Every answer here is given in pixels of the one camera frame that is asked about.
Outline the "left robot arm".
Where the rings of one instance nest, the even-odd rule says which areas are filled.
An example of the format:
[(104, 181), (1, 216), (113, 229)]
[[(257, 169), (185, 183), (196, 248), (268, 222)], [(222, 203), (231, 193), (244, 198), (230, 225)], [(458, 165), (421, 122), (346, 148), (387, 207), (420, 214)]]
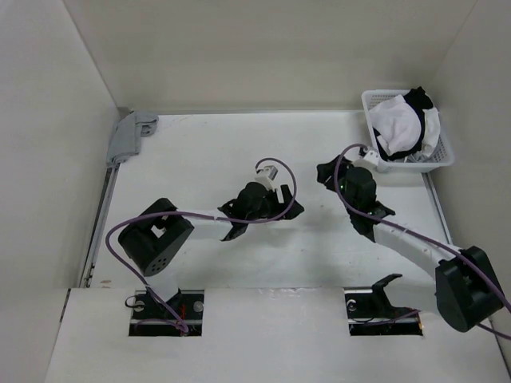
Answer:
[(276, 191), (252, 181), (218, 212), (186, 215), (169, 199), (160, 198), (119, 234), (117, 241), (149, 287), (151, 306), (160, 317), (170, 318), (179, 309), (181, 291), (168, 267), (186, 242), (229, 242), (243, 235), (250, 223), (292, 220), (304, 213), (304, 207), (286, 184)]

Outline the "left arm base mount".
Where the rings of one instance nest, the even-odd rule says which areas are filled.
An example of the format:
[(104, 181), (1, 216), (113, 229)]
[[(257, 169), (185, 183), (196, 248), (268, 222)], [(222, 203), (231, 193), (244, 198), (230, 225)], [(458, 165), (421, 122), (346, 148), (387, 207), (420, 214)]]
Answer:
[(200, 337), (204, 316), (203, 290), (181, 290), (168, 304), (188, 326), (185, 333), (177, 329), (176, 319), (146, 291), (137, 291), (125, 299), (130, 309), (130, 337)]

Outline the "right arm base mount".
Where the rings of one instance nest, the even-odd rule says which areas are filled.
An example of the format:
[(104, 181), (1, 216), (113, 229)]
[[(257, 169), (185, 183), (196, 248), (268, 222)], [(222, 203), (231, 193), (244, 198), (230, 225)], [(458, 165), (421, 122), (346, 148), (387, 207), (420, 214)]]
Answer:
[(369, 287), (344, 290), (351, 336), (422, 336), (419, 311), (393, 306), (385, 288), (401, 274), (389, 274)]

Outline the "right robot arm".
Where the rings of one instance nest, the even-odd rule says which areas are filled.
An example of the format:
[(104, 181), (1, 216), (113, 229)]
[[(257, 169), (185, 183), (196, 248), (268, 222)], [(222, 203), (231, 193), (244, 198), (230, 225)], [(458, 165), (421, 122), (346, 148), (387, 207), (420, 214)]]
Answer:
[(393, 273), (375, 282), (370, 306), (379, 317), (429, 311), (466, 333), (510, 307), (481, 248), (455, 247), (400, 224), (395, 211), (378, 200), (377, 183), (369, 169), (337, 156), (317, 165), (316, 180), (338, 195), (359, 235), (392, 250), (430, 277), (425, 284), (401, 283), (402, 274)]

